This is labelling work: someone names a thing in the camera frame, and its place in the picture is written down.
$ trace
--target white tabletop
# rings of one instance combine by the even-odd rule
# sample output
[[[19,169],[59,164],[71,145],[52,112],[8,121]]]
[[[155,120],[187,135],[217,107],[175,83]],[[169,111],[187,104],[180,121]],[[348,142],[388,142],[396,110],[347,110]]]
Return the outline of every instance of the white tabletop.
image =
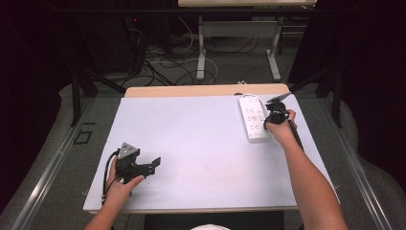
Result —
[[[276,95],[260,95],[266,101]],[[125,213],[198,213],[295,209],[280,144],[250,144],[239,110],[240,96],[123,98],[83,210],[101,208],[108,156],[123,142],[141,149],[138,164],[162,157],[156,174],[135,190]],[[297,112],[304,150],[329,181],[303,113]]]
[[[272,6],[310,6],[316,0],[179,0],[180,7],[272,7]]]

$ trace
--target table leg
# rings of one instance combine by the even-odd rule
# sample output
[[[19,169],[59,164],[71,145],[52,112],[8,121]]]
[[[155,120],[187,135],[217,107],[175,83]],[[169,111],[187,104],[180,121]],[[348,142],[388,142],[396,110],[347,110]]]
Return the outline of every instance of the table leg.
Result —
[[[197,63],[197,76],[198,81],[204,80],[204,67],[206,62],[206,50],[204,49],[204,28],[203,18],[199,17],[199,61]]]
[[[272,42],[271,50],[266,50],[266,55],[268,56],[269,66],[271,68],[272,78],[275,82],[281,81],[281,74],[278,69],[278,64],[275,60],[275,53],[278,49],[278,42],[282,32],[283,17],[278,18],[277,28],[274,34],[274,40]]]

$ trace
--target forearm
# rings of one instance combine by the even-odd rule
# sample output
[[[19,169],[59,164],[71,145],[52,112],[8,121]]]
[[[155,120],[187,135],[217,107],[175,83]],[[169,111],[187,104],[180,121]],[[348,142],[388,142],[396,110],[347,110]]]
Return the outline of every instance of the forearm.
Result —
[[[295,140],[282,142],[293,193],[307,229],[345,229],[341,206],[323,174]]]
[[[106,205],[101,207],[101,210],[92,218],[92,220],[87,224],[86,230],[110,230],[113,226],[114,219],[119,214],[116,208],[110,208]]]

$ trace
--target black curtain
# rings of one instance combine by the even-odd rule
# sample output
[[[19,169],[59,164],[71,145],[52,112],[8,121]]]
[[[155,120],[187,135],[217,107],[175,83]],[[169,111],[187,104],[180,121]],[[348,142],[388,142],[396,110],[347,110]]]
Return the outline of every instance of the black curtain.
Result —
[[[320,0],[316,8],[352,8],[358,3]],[[342,99],[358,126],[359,154],[391,174],[406,191],[404,4],[383,0],[364,3],[368,7],[362,14],[361,32],[349,33],[356,20],[310,20],[288,81],[301,82],[329,66],[342,42],[359,35],[342,57]]]
[[[0,212],[40,152],[60,107],[58,91],[71,80],[43,6],[40,0],[0,3]]]

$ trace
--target power strip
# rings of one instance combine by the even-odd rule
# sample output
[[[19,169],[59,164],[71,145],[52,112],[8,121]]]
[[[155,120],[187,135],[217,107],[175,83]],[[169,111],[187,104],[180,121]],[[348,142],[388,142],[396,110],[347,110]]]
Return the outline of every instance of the power strip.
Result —
[[[269,142],[271,140],[272,133],[263,127],[265,115],[263,113],[259,98],[240,98],[239,105],[241,107],[242,118],[244,119],[245,129],[248,135],[248,142]]]

